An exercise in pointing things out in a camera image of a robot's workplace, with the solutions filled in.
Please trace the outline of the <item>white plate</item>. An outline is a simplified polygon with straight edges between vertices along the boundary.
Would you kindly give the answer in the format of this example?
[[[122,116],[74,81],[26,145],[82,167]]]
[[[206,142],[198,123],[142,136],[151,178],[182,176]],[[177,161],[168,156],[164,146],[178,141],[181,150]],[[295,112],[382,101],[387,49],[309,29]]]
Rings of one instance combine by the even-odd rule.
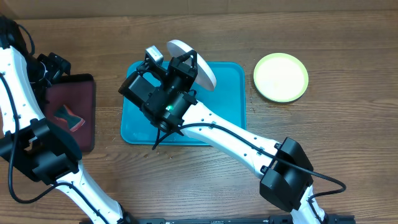
[[[172,57],[178,57],[193,49],[181,40],[171,40],[167,42],[167,50]],[[216,87],[215,74],[200,54],[197,54],[197,65],[198,75],[195,82],[204,89],[213,91]]]

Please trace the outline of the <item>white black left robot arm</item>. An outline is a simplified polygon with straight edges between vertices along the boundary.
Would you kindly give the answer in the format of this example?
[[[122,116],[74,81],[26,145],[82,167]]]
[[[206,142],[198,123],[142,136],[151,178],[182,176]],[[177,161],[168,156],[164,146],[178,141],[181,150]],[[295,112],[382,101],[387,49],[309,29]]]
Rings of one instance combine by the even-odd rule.
[[[18,203],[30,204],[57,189],[90,218],[91,223],[132,223],[123,207],[109,197],[86,171],[74,138],[42,111],[46,89],[66,73],[70,62],[51,53],[34,57],[26,47],[24,27],[1,16],[1,157],[8,161],[8,188]],[[49,188],[33,199],[19,198],[13,171]]]

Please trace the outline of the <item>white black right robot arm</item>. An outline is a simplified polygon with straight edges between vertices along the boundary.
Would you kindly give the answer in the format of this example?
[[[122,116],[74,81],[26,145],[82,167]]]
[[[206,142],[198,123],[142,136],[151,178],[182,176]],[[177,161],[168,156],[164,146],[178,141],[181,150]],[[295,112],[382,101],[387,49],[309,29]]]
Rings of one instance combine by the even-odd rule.
[[[178,133],[203,141],[246,166],[260,179],[260,195],[289,212],[294,223],[325,223],[326,213],[313,196],[313,166],[301,145],[262,138],[221,118],[195,98],[191,89],[207,64],[196,51],[172,57],[167,68],[152,46],[119,92],[166,136]]]

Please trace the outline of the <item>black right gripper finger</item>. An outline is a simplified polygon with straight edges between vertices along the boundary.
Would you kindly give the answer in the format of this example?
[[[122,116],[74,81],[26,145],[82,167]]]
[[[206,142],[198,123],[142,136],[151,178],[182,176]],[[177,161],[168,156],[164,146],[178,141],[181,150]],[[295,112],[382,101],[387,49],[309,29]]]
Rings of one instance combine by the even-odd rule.
[[[138,72],[144,73],[149,72],[156,78],[161,78],[160,74],[160,64],[157,62],[153,56],[148,53],[145,54],[144,61],[136,68]]]
[[[184,53],[183,55],[177,57],[181,62],[185,62],[188,59],[191,60],[191,67],[193,69],[197,69],[198,65],[197,65],[197,52],[195,50],[190,50],[186,53]]]

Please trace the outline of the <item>pink green sponge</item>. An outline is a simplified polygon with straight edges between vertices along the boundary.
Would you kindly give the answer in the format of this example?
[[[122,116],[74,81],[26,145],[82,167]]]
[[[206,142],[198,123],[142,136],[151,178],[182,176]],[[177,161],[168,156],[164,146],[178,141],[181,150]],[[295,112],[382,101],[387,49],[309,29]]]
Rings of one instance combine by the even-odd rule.
[[[66,123],[71,132],[79,130],[85,124],[85,120],[73,113],[67,105],[59,107],[54,113],[54,117],[58,121]]]

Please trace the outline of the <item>yellow-green plate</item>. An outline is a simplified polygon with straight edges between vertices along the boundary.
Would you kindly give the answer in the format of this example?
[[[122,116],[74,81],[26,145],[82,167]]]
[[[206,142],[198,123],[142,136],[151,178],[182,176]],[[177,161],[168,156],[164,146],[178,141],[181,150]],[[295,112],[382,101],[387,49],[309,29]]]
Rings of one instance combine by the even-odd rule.
[[[276,103],[290,103],[307,90],[309,76],[305,65],[285,53],[272,53],[256,64],[253,80],[258,92]]]

